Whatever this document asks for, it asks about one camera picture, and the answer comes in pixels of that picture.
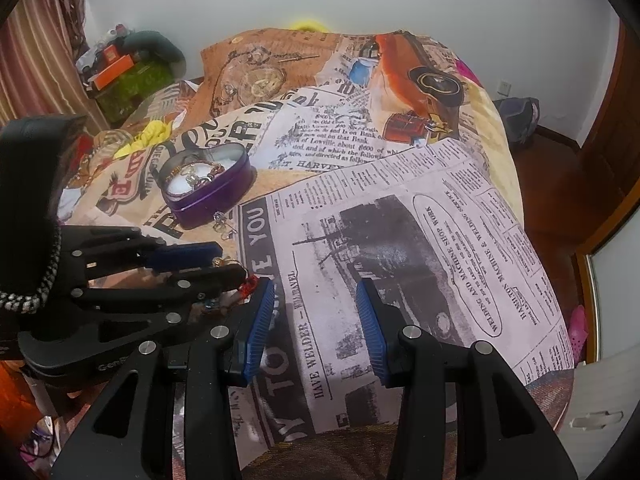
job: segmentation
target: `orange car print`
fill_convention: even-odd
[[[464,87],[455,76],[433,66],[413,34],[379,34],[369,49],[380,56],[380,68],[389,88],[415,113],[404,118],[403,114],[389,117],[385,139],[411,144],[417,137],[434,142],[457,133]]]

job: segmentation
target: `blue gripper pad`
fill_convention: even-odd
[[[364,282],[358,283],[356,307],[362,323],[362,333],[367,343],[367,350],[369,351],[369,360],[371,361],[374,375],[380,379],[383,385],[386,385],[390,376],[386,362],[386,341],[382,335],[372,301],[380,302],[380,298],[370,298]]]
[[[255,313],[254,324],[246,340],[246,360],[242,374],[247,383],[250,383],[257,374],[260,367],[260,359],[264,351],[264,343],[269,333],[269,325],[271,323],[271,313],[273,312],[273,303],[275,300],[275,290],[273,282],[269,280],[264,290],[262,298],[260,298],[260,306]]]
[[[155,272],[210,267],[220,256],[222,247],[215,242],[161,246],[148,254],[145,267]]]

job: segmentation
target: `wooden floor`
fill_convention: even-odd
[[[534,135],[514,154],[524,204],[525,231],[545,267],[565,321],[580,304],[572,256],[609,216],[616,199],[591,182],[567,145]]]

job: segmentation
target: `wooden door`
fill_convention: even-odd
[[[640,42],[622,24],[609,89],[580,161],[592,180],[617,195],[615,205],[640,178]]]

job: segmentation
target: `orange box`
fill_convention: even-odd
[[[94,85],[98,90],[102,90],[120,74],[126,72],[133,66],[131,56],[127,54],[117,59],[94,78]]]
[[[102,51],[102,55],[104,59],[107,60],[107,65],[113,64],[117,60],[120,59],[120,54],[118,54],[118,49],[115,45],[109,45]]]

